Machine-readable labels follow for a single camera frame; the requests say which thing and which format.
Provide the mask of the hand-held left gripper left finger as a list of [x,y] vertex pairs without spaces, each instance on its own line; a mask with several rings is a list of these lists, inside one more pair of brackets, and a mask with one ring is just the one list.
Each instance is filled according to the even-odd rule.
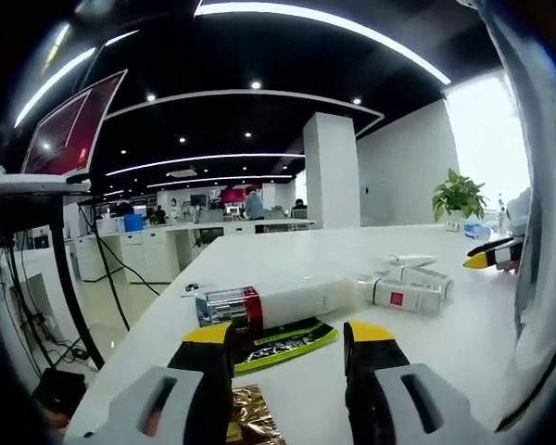
[[233,409],[230,323],[198,327],[169,367],[144,372],[109,404],[101,427],[68,444],[223,444]]

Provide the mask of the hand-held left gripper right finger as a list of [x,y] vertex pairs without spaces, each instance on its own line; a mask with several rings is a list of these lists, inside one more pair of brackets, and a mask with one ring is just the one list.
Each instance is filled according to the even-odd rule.
[[344,323],[345,403],[355,444],[489,444],[467,397],[410,363],[380,325]]

